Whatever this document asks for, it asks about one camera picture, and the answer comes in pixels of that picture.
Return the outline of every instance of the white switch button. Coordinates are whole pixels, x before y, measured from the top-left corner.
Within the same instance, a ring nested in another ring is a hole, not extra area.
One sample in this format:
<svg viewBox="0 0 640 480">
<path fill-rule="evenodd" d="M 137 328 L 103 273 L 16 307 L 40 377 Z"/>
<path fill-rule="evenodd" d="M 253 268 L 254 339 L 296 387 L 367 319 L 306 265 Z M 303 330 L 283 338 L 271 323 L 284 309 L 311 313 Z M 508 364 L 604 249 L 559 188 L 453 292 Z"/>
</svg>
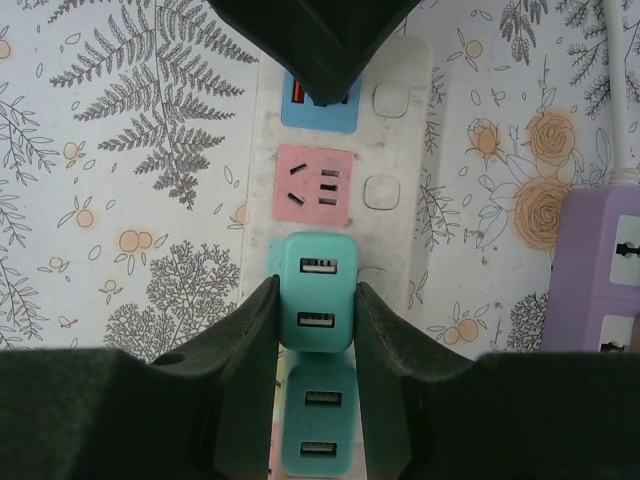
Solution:
<svg viewBox="0 0 640 480">
<path fill-rule="evenodd" d="M 372 210 L 393 210 L 400 201 L 400 182 L 391 175 L 373 175 L 364 184 L 364 203 Z"/>
<path fill-rule="evenodd" d="M 381 117 L 400 118 L 409 108 L 409 89 L 396 82 L 382 82 L 373 92 L 373 111 Z"/>
</svg>

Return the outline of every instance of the blue outlet faceplate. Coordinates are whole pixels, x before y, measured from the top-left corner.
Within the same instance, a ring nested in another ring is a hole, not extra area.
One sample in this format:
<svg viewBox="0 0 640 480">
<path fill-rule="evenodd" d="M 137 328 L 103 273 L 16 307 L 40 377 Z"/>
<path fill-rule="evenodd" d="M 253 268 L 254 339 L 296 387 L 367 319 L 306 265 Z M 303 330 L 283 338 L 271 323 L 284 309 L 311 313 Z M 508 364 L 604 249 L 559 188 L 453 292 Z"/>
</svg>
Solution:
<svg viewBox="0 0 640 480">
<path fill-rule="evenodd" d="M 294 103 L 293 83 L 293 76 L 285 72 L 281 115 L 284 125 L 328 132 L 353 133 L 356 131 L 362 77 L 358 77 L 349 90 L 345 104 L 335 103 L 326 107 L 314 105 L 311 97 L 306 94 L 304 103 Z"/>
</svg>

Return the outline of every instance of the power strip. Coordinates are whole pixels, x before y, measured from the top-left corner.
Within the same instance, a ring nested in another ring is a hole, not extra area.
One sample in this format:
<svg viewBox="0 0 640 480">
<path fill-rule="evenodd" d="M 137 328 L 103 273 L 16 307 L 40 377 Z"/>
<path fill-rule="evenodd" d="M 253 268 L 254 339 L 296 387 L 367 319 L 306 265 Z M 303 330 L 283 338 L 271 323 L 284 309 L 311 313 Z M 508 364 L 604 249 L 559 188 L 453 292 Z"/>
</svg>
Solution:
<svg viewBox="0 0 640 480">
<path fill-rule="evenodd" d="M 389 37 L 362 74 L 359 98 L 345 100 L 359 100 L 357 128 L 341 133 L 285 126 L 288 74 L 261 58 L 241 298 L 264 280 L 274 240 L 343 233 L 358 246 L 358 280 L 406 313 L 431 69 L 423 40 Z"/>
<path fill-rule="evenodd" d="M 540 349 L 640 347 L 640 188 L 575 190 L 563 204 Z"/>
</svg>

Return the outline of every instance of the red usb port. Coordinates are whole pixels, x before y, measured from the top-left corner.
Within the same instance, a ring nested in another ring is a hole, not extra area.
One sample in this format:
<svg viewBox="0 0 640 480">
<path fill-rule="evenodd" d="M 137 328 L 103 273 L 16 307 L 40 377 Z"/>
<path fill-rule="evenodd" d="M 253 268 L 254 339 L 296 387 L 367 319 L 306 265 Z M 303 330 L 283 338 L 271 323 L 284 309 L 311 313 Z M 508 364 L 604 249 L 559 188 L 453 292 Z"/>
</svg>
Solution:
<svg viewBox="0 0 640 480">
<path fill-rule="evenodd" d="M 304 103 L 304 88 L 297 80 L 293 81 L 293 103 Z"/>
</svg>

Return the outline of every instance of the white cable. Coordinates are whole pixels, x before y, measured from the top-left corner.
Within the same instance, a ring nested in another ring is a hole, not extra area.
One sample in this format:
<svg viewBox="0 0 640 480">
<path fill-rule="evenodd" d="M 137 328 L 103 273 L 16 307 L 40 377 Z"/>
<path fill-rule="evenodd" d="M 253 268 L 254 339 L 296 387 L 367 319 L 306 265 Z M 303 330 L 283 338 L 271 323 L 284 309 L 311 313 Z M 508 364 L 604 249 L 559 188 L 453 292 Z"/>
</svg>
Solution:
<svg viewBox="0 0 640 480">
<path fill-rule="evenodd" d="M 622 39 L 620 0 L 603 0 L 609 52 L 609 80 L 613 124 L 613 172 L 610 185 L 638 186 L 638 171 L 629 150 L 627 129 L 627 82 Z"/>
</svg>

